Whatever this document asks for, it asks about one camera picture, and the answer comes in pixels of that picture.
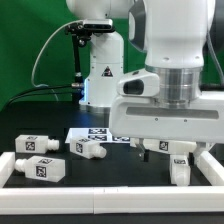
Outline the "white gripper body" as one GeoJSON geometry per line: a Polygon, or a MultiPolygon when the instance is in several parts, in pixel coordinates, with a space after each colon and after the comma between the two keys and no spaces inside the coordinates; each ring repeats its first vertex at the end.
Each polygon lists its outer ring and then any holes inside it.
{"type": "Polygon", "coordinates": [[[224,93],[204,91],[184,109],[160,108],[151,98],[118,96],[109,129],[116,137],[224,144],[224,93]]]}

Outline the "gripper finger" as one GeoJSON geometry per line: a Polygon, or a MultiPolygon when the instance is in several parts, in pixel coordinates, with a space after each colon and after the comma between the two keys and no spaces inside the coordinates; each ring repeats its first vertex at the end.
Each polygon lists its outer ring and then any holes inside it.
{"type": "Polygon", "coordinates": [[[204,142],[197,142],[196,149],[193,151],[194,164],[197,164],[198,158],[203,151],[207,150],[207,144],[204,142]]]}
{"type": "Polygon", "coordinates": [[[139,145],[138,147],[143,152],[143,161],[148,162],[149,161],[149,150],[146,149],[145,146],[144,146],[144,139],[139,138],[139,144],[138,145],[139,145]]]}

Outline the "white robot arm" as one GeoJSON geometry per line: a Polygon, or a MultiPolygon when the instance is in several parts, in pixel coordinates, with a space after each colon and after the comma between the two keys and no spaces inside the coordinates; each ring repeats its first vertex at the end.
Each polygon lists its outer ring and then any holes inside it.
{"type": "Polygon", "coordinates": [[[101,18],[129,19],[129,40],[146,53],[145,67],[117,83],[110,132],[136,139],[194,142],[199,161],[208,144],[224,144],[224,92],[200,88],[203,47],[217,0],[66,0],[94,26],[101,18]]]}

